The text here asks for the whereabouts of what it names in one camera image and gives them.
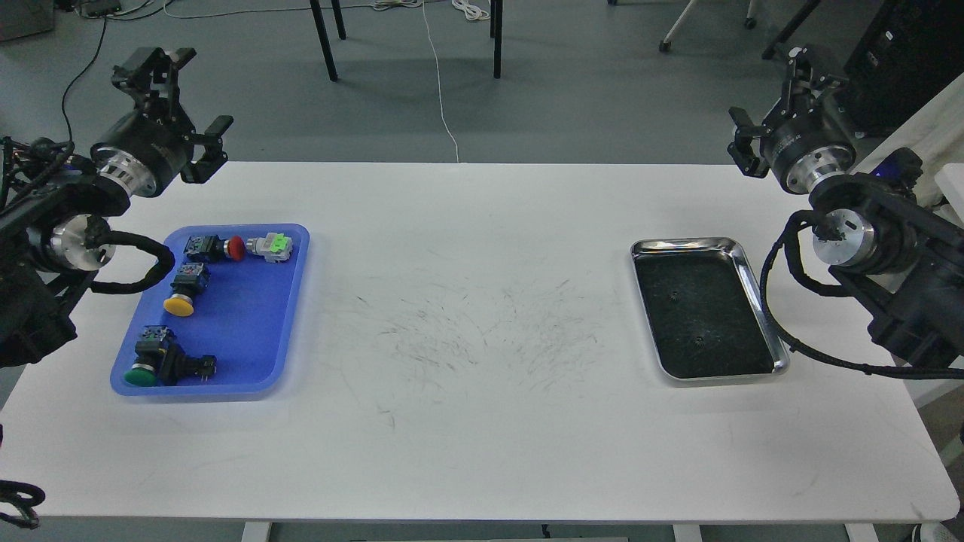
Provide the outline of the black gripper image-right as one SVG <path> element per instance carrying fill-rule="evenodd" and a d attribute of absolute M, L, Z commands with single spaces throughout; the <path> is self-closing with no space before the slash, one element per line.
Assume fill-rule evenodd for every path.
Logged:
<path fill-rule="evenodd" d="M 747 110 L 730 107 L 734 140 L 727 147 L 745 176 L 764 178 L 769 168 L 789 194 L 809 194 L 829 176 L 854 164 L 856 151 L 844 131 L 817 105 L 846 88 L 850 76 L 829 49 L 817 45 L 786 52 L 786 76 L 775 105 L 757 126 Z M 759 157 L 752 143 L 760 140 Z"/>

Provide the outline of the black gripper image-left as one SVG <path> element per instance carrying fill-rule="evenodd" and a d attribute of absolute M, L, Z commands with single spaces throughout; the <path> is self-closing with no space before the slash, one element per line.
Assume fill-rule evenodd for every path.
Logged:
<path fill-rule="evenodd" d="M 101 135 L 90 158 L 130 196 L 156 198 L 179 173 L 185 183 L 206 183 L 228 161 L 223 136 L 234 117 L 221 114 L 199 134 L 180 103 L 178 75 L 196 55 L 192 47 L 140 47 L 113 68 L 111 85 L 133 99 L 135 111 Z M 198 145 L 202 157 L 189 161 Z"/>

